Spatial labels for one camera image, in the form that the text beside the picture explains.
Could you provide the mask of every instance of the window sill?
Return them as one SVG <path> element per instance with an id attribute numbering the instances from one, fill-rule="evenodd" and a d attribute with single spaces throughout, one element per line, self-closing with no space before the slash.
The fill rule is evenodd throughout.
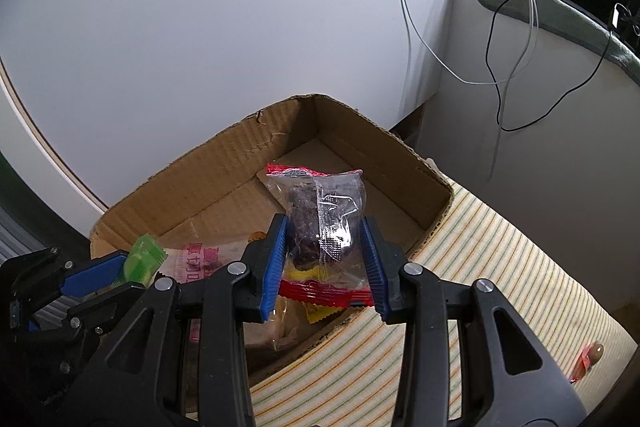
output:
<path id="1" fill-rule="evenodd" d="M 504 0 L 478 0 L 490 11 L 495 11 Z M 602 55 L 609 31 L 598 22 L 562 0 L 536 0 L 540 28 L 574 42 L 597 55 Z M 500 13 L 523 22 L 529 21 L 527 0 L 512 0 L 500 9 Z M 613 35 L 605 58 L 622 69 L 640 86 L 640 59 Z"/>

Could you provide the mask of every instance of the metal grille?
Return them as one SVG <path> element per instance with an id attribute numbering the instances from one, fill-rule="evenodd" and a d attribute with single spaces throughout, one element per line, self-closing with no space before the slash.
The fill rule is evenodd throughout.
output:
<path id="1" fill-rule="evenodd" d="M 0 264 L 7 259 L 32 251 L 42 250 L 44 245 L 20 226 L 9 214 L 0 208 Z M 66 311 L 78 301 L 62 296 L 47 305 L 35 315 L 42 329 L 59 327 Z"/>

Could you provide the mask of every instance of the cardboard box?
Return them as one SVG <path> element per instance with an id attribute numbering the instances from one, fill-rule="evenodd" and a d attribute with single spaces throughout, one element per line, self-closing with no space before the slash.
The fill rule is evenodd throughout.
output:
<path id="1" fill-rule="evenodd" d="M 129 250 L 144 233 L 182 248 L 266 231 L 273 214 L 284 212 L 264 183 L 268 162 L 362 169 L 366 215 L 409 257 L 452 198 L 446 180 L 391 133 L 327 96 L 295 96 L 220 132 L 112 206 L 92 232 L 92 257 Z"/>

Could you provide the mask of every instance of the striped fabric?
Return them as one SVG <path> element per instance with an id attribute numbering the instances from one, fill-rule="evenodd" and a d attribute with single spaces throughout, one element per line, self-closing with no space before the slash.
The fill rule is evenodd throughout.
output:
<path id="1" fill-rule="evenodd" d="M 527 237 L 468 190 L 451 182 L 451 210 L 414 261 L 443 279 L 487 277 L 509 298 L 569 374 L 587 343 L 605 354 L 576 385 L 588 411 L 630 360 L 635 342 L 591 295 Z M 450 324 L 450 415 L 460 415 L 460 353 Z M 365 309 L 319 346 L 251 389 L 259 426 L 388 425 L 396 399 L 404 326 Z"/>

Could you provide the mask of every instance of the snack package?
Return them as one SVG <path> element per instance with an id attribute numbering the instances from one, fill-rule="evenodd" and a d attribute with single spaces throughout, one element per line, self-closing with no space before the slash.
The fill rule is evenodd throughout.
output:
<path id="1" fill-rule="evenodd" d="M 267 165 L 287 201 L 287 260 L 280 295 L 327 307 L 372 306 L 360 250 L 362 171 L 325 174 Z"/>
<path id="2" fill-rule="evenodd" d="M 601 343 L 594 342 L 584 346 L 578 360 L 575 362 L 574 370 L 572 370 L 571 377 L 569 377 L 569 382 L 576 383 L 584 378 L 593 366 L 600 361 L 603 355 L 604 346 Z"/>
<path id="3" fill-rule="evenodd" d="M 322 319 L 342 311 L 342 308 L 320 306 L 318 304 L 312 304 L 311 302 L 303 302 L 302 305 L 305 307 L 306 320 L 309 321 L 309 324 L 315 324 Z"/>
<path id="4" fill-rule="evenodd" d="M 242 257 L 248 240 L 234 241 L 218 247 L 205 247 L 202 243 L 191 243 L 186 248 L 167 248 L 167 258 L 160 272 L 173 277 L 179 283 L 204 279 L 227 263 Z"/>
<path id="5" fill-rule="evenodd" d="M 151 235 L 148 233 L 141 235 L 131 247 L 122 265 L 122 271 L 113 282 L 113 286 L 133 281 L 149 288 L 156 271 L 166 258 L 167 254 Z"/>

